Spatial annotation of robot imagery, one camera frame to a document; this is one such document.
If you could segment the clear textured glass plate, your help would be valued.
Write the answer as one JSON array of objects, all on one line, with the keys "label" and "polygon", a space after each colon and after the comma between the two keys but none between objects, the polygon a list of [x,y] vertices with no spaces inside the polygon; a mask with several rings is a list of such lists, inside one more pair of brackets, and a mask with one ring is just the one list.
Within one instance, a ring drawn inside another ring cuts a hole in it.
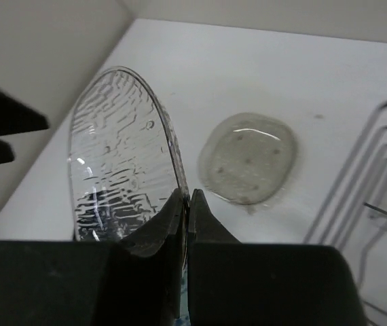
[{"label": "clear textured glass plate", "polygon": [[74,235],[126,245],[139,257],[164,242],[151,220],[179,190],[190,195],[169,114],[135,71],[99,73],[73,107],[69,176]]}]

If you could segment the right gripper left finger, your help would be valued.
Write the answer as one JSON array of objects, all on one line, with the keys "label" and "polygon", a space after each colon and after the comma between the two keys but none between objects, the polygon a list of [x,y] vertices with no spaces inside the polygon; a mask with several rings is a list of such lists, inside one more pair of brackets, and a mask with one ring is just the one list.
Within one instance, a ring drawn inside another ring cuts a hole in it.
[{"label": "right gripper left finger", "polygon": [[179,316],[184,205],[123,240],[0,240],[0,325],[172,325]]}]

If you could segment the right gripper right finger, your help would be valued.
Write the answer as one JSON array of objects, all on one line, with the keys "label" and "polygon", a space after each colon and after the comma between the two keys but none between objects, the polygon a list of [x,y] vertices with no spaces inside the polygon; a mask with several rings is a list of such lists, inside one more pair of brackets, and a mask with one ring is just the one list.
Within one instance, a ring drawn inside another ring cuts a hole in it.
[{"label": "right gripper right finger", "polygon": [[194,191],[187,295],[192,325],[366,325],[341,253],[312,244],[244,244]]}]

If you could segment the smoky square glass plate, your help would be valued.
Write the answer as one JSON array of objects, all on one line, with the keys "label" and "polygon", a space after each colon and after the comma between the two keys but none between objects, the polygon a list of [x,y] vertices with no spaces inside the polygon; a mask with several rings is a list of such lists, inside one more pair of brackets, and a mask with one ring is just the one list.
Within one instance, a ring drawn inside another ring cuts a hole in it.
[{"label": "smoky square glass plate", "polygon": [[209,192],[252,214],[283,190],[298,153],[297,137],[287,124],[238,113],[208,136],[198,157],[198,178]]}]

